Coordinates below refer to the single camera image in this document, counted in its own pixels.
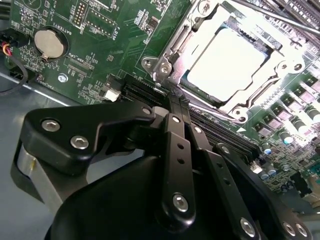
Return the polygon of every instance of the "black plastic bracket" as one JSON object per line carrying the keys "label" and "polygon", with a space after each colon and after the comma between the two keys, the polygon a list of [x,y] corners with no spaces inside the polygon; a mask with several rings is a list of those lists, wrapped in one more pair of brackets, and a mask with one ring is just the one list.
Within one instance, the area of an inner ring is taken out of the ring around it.
{"label": "black plastic bracket", "polygon": [[[129,126],[150,125],[154,119],[152,109],[139,101],[37,109],[25,116],[20,140],[30,155],[62,173],[78,175],[102,149],[107,133],[124,134]],[[46,131],[45,120],[55,120],[60,129]],[[74,136],[85,137],[88,147],[74,148]]]}

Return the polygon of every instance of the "silver screw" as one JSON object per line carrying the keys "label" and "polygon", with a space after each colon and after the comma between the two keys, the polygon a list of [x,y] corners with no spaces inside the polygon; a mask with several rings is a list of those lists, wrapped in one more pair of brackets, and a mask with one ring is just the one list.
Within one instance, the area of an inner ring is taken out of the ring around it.
{"label": "silver screw", "polygon": [[84,136],[74,136],[71,138],[70,143],[75,149],[84,150],[89,147],[89,142]]}
{"label": "silver screw", "polygon": [[44,120],[41,123],[41,126],[43,127],[44,130],[48,132],[56,132],[60,129],[60,124],[57,121],[52,119]]}
{"label": "silver screw", "polygon": [[66,83],[66,82],[68,82],[69,78],[68,78],[68,76],[66,74],[59,73],[58,80],[59,80],[60,83]]}
{"label": "silver screw", "polygon": [[198,134],[202,133],[200,127],[195,126],[195,127],[194,127],[194,130],[195,130]]}
{"label": "silver screw", "polygon": [[145,60],[143,62],[143,64],[147,67],[147,68],[150,68],[151,67],[151,61],[150,60]]}
{"label": "silver screw", "polygon": [[229,149],[228,149],[227,147],[222,146],[221,148],[222,148],[222,150],[223,150],[226,154],[229,154],[229,153],[230,153],[230,151],[229,151]]}
{"label": "silver screw", "polygon": [[176,194],[173,196],[173,205],[178,209],[180,212],[185,213],[189,209],[188,201],[185,199],[184,196],[180,194]]}
{"label": "silver screw", "polygon": [[147,108],[142,108],[142,111],[145,113],[145,114],[151,114],[151,111]]}
{"label": "silver screw", "polygon": [[299,233],[301,233],[302,236],[308,237],[307,231],[299,223],[297,223],[295,226],[298,229]]}
{"label": "silver screw", "polygon": [[173,119],[173,121],[175,121],[176,123],[180,123],[180,119],[177,118],[176,116],[173,116],[172,119]]}
{"label": "silver screw", "polygon": [[169,68],[167,66],[163,66],[161,68],[161,72],[164,73],[164,74],[167,74],[167,73],[169,73]]}
{"label": "silver screw", "polygon": [[208,0],[199,2],[198,11],[202,16],[208,16],[209,10],[210,10],[210,2]]}
{"label": "silver screw", "polygon": [[284,221],[283,227],[287,231],[287,233],[290,234],[292,237],[294,237],[296,235],[295,230],[292,228],[292,226],[289,223]]}
{"label": "silver screw", "polygon": [[254,238],[255,235],[256,235],[256,231],[255,231],[255,228],[252,226],[252,224],[247,220],[245,219],[244,217],[242,217],[240,219],[240,224],[241,224],[241,227],[243,229],[243,231],[249,235],[251,238]]}

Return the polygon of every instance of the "cable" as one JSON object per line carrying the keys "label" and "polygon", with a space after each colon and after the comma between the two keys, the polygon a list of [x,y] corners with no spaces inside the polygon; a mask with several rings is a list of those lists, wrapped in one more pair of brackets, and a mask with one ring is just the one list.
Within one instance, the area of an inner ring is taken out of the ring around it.
{"label": "cable", "polygon": [[25,68],[25,66],[22,64],[22,62],[20,62],[15,56],[12,56],[12,55],[9,56],[9,59],[12,60],[12,62],[14,62],[21,69],[23,77],[17,85],[15,85],[12,88],[9,88],[7,90],[0,91],[0,97],[8,95],[8,94],[12,94],[15,91],[19,90],[28,81],[28,77],[29,77],[28,71]]}
{"label": "cable", "polygon": [[2,51],[3,51],[4,55],[6,55],[8,57],[12,56],[10,49],[8,49],[9,47],[10,47],[9,43],[2,44]]}
{"label": "cable", "polygon": [[243,5],[243,6],[247,7],[247,8],[253,9],[253,10],[255,10],[255,11],[259,12],[259,13],[262,13],[264,15],[268,15],[268,16],[274,18],[274,19],[281,20],[284,23],[290,24],[290,25],[292,25],[292,26],[294,26],[294,27],[296,27],[298,29],[301,29],[301,30],[306,31],[308,33],[314,34],[317,37],[320,37],[320,31],[318,31],[318,30],[316,30],[316,29],[314,29],[312,27],[305,26],[305,25],[303,25],[303,24],[301,24],[299,22],[296,22],[294,20],[291,20],[291,19],[289,19],[287,17],[280,16],[280,15],[278,15],[278,14],[272,12],[272,11],[266,10],[266,9],[264,9],[262,7],[256,6],[256,5],[252,4],[252,3],[249,3],[246,0],[230,0],[230,1],[235,2],[237,4],[240,4],[240,5]]}

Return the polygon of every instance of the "black cable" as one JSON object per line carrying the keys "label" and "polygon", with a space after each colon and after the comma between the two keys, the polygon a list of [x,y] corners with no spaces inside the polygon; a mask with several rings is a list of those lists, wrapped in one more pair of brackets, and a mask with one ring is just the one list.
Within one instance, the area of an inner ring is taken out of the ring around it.
{"label": "black cable", "polygon": [[23,77],[17,85],[7,90],[0,91],[0,97],[8,94],[12,94],[15,91],[19,90],[28,81],[28,77],[29,77],[28,71],[25,68],[25,66],[22,64],[22,62],[20,62],[15,56],[9,56],[9,59],[12,60],[12,62],[14,62],[21,69]]}

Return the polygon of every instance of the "motherboard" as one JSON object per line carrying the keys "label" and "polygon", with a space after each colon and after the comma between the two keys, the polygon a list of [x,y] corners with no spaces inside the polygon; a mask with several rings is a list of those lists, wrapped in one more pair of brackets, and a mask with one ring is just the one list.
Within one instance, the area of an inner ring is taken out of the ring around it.
{"label": "motherboard", "polygon": [[[318,0],[250,2],[319,28]],[[160,105],[174,85],[213,144],[257,151],[248,165],[271,190],[287,191],[296,174],[319,181],[311,33],[228,0],[13,0],[10,23],[33,39],[13,54],[37,83],[84,105],[130,96]],[[127,78],[135,87],[125,95]]]}

